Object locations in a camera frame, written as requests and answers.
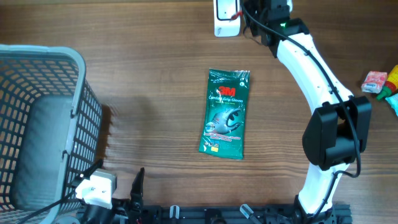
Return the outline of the red stick sachet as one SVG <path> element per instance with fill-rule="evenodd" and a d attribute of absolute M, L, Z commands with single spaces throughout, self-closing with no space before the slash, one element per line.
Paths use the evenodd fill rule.
<path fill-rule="evenodd" d="M 243 12 L 242 11 L 238 11 L 237 13 L 235 13 L 233 16 L 231 16 L 231 18 L 229 19 L 230 21 L 234 21 L 234 20 L 236 20 L 237 18 L 239 18 L 240 16 L 242 16 L 243 15 Z"/>

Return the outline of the green 3M gloves packet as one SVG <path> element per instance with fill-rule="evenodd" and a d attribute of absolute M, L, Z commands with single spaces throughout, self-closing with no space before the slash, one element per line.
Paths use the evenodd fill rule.
<path fill-rule="evenodd" d="M 210 69 L 199 151 L 243 159 L 250 71 Z"/>

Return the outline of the red sauce bottle green cap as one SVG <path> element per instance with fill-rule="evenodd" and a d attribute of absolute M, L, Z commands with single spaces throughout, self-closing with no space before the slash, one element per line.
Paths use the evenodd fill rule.
<path fill-rule="evenodd" d="M 382 87 L 381 92 L 377 95 L 378 101 L 383 98 L 390 97 L 397 90 L 397 65 L 391 70 L 389 76 Z"/>

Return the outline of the red white small box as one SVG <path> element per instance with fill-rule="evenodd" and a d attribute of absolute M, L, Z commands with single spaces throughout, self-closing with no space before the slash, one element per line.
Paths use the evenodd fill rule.
<path fill-rule="evenodd" d="M 361 91 L 367 93 L 380 93 L 386 80 L 386 72 L 370 71 L 361 85 Z"/>

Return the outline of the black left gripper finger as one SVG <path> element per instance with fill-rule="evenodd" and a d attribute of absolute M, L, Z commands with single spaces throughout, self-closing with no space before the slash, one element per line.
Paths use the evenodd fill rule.
<path fill-rule="evenodd" d="M 77 175 L 74 180 L 72 181 L 72 187 L 78 187 L 80 183 L 85 180 L 89 179 L 90 176 L 94 173 L 96 169 L 100 169 L 103 166 L 103 160 L 97 160 L 92 166 L 84 170 L 81 174 Z"/>
<path fill-rule="evenodd" d="M 144 184 L 145 168 L 141 167 L 137 173 L 130 192 L 131 206 L 134 210 L 141 211 L 143 208 L 143 184 Z"/>

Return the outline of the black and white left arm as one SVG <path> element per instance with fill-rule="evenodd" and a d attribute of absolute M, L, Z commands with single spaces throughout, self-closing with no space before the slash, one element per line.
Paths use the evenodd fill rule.
<path fill-rule="evenodd" d="M 117 174 L 103 169 L 103 160 L 76 176 L 72 181 L 81 208 L 74 215 L 64 215 L 54 223 L 142 223 L 144 214 L 143 184 L 145 168 L 140 168 L 132 183 L 130 197 L 113 198 L 117 189 Z"/>

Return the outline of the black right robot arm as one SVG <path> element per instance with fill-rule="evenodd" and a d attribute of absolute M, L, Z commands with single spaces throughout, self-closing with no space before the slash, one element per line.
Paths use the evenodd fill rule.
<path fill-rule="evenodd" d="M 337 223 L 344 216 L 342 207 L 333 206 L 333 194 L 344 175 L 354 179 L 361 173 L 371 103 L 334 76 L 303 20 L 291 18 L 291 1 L 241 1 L 241 10 L 253 36 L 292 74 L 312 114 L 302 136 L 307 177 L 288 218 L 292 223 Z"/>

